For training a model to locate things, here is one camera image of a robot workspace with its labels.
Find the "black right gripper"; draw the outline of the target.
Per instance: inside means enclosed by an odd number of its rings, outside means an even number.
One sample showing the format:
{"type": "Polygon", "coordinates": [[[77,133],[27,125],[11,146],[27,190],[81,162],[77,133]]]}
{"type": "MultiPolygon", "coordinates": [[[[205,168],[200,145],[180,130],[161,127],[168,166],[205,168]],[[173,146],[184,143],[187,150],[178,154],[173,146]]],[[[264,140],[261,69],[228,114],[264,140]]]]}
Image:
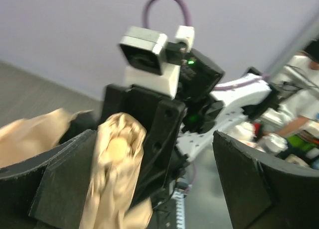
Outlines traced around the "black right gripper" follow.
{"type": "Polygon", "coordinates": [[[166,189],[185,173],[187,156],[179,153],[176,140],[184,117],[185,104],[154,91],[109,84],[99,122],[115,113],[127,113],[147,131],[144,156],[131,205],[166,189]]]}

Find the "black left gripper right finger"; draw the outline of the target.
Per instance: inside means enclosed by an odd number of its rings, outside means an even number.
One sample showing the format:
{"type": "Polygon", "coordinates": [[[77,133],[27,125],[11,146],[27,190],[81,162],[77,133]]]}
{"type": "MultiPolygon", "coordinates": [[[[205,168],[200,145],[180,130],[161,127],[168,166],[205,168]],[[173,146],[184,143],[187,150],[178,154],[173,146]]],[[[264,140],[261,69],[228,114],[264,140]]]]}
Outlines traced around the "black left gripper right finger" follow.
{"type": "Polygon", "coordinates": [[[216,131],[214,157],[235,229],[318,229],[319,172],[216,131]]]}

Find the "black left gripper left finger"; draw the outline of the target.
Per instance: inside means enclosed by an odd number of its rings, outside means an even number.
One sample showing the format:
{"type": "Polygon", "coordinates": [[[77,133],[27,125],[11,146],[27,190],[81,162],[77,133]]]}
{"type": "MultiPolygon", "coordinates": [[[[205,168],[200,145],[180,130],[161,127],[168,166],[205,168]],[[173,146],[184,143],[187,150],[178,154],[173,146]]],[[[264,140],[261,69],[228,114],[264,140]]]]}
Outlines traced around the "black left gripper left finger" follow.
{"type": "Polygon", "coordinates": [[[0,170],[2,229],[77,229],[90,184],[97,133],[0,170]]]}

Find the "beige and black umbrella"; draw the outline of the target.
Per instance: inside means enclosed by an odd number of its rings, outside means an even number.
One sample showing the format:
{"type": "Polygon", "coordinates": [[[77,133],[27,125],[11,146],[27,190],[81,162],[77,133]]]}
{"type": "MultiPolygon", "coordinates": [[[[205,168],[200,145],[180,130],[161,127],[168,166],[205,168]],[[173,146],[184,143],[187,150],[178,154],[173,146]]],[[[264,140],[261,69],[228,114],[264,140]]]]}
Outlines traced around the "beige and black umbrella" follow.
{"type": "MultiPolygon", "coordinates": [[[[86,130],[89,112],[63,109],[16,120],[0,130],[0,169],[50,151],[86,130]]],[[[150,198],[132,206],[142,158],[144,127],[128,114],[110,116],[96,131],[90,184],[79,229],[145,229],[150,198]]]]}

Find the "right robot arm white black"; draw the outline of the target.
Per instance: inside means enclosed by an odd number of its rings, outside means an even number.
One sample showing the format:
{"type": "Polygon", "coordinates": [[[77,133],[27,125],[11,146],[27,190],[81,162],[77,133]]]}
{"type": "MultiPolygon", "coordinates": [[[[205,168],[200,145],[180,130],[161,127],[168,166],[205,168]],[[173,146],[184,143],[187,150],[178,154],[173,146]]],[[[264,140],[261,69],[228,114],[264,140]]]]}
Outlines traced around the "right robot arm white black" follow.
{"type": "Polygon", "coordinates": [[[249,68],[237,81],[221,85],[224,71],[198,50],[186,52],[181,44],[170,43],[165,61],[177,67],[174,98],[159,91],[159,79],[127,86],[109,84],[105,88],[100,119],[127,113],[147,132],[132,205],[161,191],[168,180],[185,169],[190,154],[182,152],[182,144],[177,141],[180,132],[204,135],[218,130],[236,109],[254,120],[278,102],[278,89],[256,68],[249,68]]]}

